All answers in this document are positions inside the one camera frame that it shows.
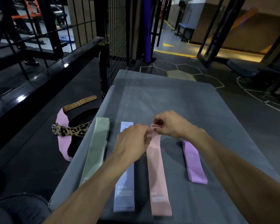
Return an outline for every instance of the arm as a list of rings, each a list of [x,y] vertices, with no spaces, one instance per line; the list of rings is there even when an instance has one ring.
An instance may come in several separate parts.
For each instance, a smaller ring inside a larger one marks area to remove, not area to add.
[[[156,115],[160,134],[191,142],[249,223],[280,223],[280,183],[173,111]]]
[[[151,140],[148,132],[148,126],[137,124],[120,133],[114,152],[44,224],[96,223],[120,176],[146,151]]]

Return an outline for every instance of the hand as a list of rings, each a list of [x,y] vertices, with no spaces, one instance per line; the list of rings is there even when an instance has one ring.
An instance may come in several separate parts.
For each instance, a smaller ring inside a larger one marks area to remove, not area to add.
[[[187,139],[189,134],[199,129],[175,111],[167,111],[157,114],[154,117],[153,124],[163,126],[162,128],[155,129],[157,133],[183,139]]]
[[[136,124],[124,129],[118,136],[114,153],[124,156],[124,160],[131,164],[137,161],[147,150],[151,141],[148,125]]]

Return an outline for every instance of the left hand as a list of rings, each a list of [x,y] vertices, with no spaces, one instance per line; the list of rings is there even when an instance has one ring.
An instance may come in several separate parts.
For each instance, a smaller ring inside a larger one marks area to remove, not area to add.
[[[131,164],[137,161],[147,150],[151,141],[148,125],[136,124],[124,129],[118,136],[114,154],[124,156],[124,160]]]

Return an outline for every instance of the green resistance band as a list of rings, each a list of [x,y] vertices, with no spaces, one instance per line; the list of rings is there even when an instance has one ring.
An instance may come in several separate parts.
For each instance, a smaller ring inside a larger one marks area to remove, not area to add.
[[[109,118],[96,118],[96,125],[79,186],[86,182],[103,164],[109,126]]]

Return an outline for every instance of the right hand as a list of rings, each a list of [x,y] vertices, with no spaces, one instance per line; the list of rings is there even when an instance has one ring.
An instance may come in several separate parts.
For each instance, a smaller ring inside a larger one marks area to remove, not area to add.
[[[153,124],[163,126],[162,128],[155,129],[158,134],[174,138],[187,139],[189,134],[199,130],[197,126],[188,122],[175,111],[166,111],[157,114],[153,119]]]

